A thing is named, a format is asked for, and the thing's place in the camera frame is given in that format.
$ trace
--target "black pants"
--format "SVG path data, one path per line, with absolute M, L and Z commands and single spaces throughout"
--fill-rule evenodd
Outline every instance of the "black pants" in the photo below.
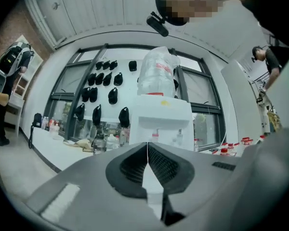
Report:
M 8 94 L 9 97 L 11 96 L 12 89 L 13 89 L 14 78 L 6 78 L 6 82 L 3 88 L 2 93 Z M 5 138 L 5 131 L 4 131 L 4 117 L 6 113 L 6 106 L 0 105 L 0 139 Z

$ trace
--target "white ceiling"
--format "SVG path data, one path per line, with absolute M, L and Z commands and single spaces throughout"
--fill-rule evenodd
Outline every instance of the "white ceiling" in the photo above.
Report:
M 155 0 L 37 0 L 56 40 L 67 41 L 103 32 L 138 30 L 154 32 L 146 19 L 156 12 Z M 57 2 L 57 10 L 52 5 Z M 218 51 L 226 59 L 242 58 L 265 39 L 258 22 L 238 0 L 228 1 L 221 12 L 197 23 L 167 25 L 170 36 Z

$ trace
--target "brick wall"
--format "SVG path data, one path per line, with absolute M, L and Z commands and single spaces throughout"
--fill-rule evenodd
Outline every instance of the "brick wall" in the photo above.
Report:
M 7 15 L 0 27 L 0 56 L 21 35 L 25 36 L 34 50 L 43 59 L 43 65 L 48 60 L 53 51 L 45 42 L 37 27 L 35 26 L 24 0 L 19 0 L 15 7 Z M 30 87 L 34 83 L 34 80 L 39 74 L 41 68 L 43 68 L 43 66 L 40 66 L 34 75 L 28 87 L 26 96 L 30 92 Z

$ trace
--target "window frame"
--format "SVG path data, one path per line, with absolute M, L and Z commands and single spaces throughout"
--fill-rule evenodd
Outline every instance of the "window frame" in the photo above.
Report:
M 104 56 L 104 54 L 106 53 L 106 51 L 108 49 L 132 48 L 132 49 L 152 50 L 156 47 L 158 47 L 158 46 L 138 45 L 138 44 L 112 44 L 112 45 L 108 45 L 106 43 L 103 46 L 78 49 L 77 52 L 68 61 L 67 65 L 62 70 L 59 78 L 57 79 L 57 81 L 56 81 L 56 83 L 52 89 L 52 92 L 49 96 L 49 99 L 48 99 L 48 102 L 47 102 L 47 105 L 46 105 L 46 108 L 44 111 L 44 116 L 52 117 L 53 112 L 54 112 L 54 108 L 55 108 L 55 105 L 53 105 L 53 102 L 55 102 L 55 101 L 68 101 L 68 102 L 70 102 L 71 101 L 72 104 L 71 104 L 71 108 L 70 108 L 67 122 L 66 122 L 66 132 L 64 133 L 64 138 L 67 140 L 75 139 L 75 138 L 73 138 L 75 124 L 76 124 L 76 118 L 74 117 L 74 112 L 75 112 L 75 109 L 76 109 L 77 104 L 79 102 L 79 99 L 81 98 L 81 90 L 85 86 L 86 81 L 87 81 L 90 73 L 92 72 L 94 66 L 98 62 L 98 60 Z M 80 61 L 80 62 L 78 61 L 85 52 L 95 51 L 95 50 L 99 50 L 99 52 L 97 53 L 97 55 L 95 56 L 94 59 L 87 60 L 87 61 Z M 199 151 L 209 150 L 211 148 L 215 148 L 216 146 L 219 146 L 219 144 L 222 142 L 223 137 L 225 135 L 225 121 L 224 121 L 224 115 L 223 115 L 223 108 L 221 105 L 221 100 L 220 100 L 218 91 L 216 89 L 215 82 L 211 76 L 211 73 L 210 73 L 208 66 L 206 65 L 203 58 L 200 59 L 200 58 L 194 57 L 192 55 L 189 55 L 189 54 L 186 54 L 186 53 L 183 53 L 180 51 L 176 51 L 174 48 L 171 48 L 171 49 L 168 48 L 168 51 L 172 55 L 176 55 L 176 56 L 179 55 L 179 56 L 182 56 L 182 57 L 185 57 L 185 58 L 188 58 L 190 60 L 198 62 L 200 69 L 201 69 L 201 72 L 194 70 L 194 69 L 190 69 L 186 66 L 177 66 L 176 67 L 175 74 L 176 74 L 178 82 L 179 82 L 179 93 L 180 93 L 182 100 L 185 100 L 191 104 L 191 108 L 192 108 L 193 113 L 215 115 L 214 116 L 215 117 L 215 128 L 216 128 L 215 136 L 216 136 L 217 143 L 203 145 L 199 148 Z M 81 81 L 79 82 L 79 85 L 78 85 L 75 93 L 54 92 L 54 90 L 56 90 L 56 88 L 58 87 L 60 80 L 61 80 L 62 76 L 65 74 L 67 69 L 72 68 L 72 67 L 79 67 L 79 66 L 86 65 L 86 64 L 88 64 L 88 68 L 86 69 Z M 186 85 L 186 82 L 184 79 L 184 72 L 190 72 L 190 73 L 193 73 L 193 74 L 200 76 L 202 78 L 207 78 L 209 80 L 209 83 L 212 86 L 214 98 L 215 98 L 216 103 L 217 103 L 216 106 L 215 105 L 209 105 L 209 104 L 202 104 L 202 103 L 193 103 L 193 102 L 189 101 L 188 94 L 187 94 L 187 85 Z

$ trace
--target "plastic bag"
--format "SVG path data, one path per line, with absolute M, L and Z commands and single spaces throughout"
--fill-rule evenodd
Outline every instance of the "plastic bag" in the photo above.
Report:
M 156 94 L 174 98 L 173 70 L 179 64 L 180 59 L 171 55 L 167 47 L 151 50 L 142 63 L 137 94 Z

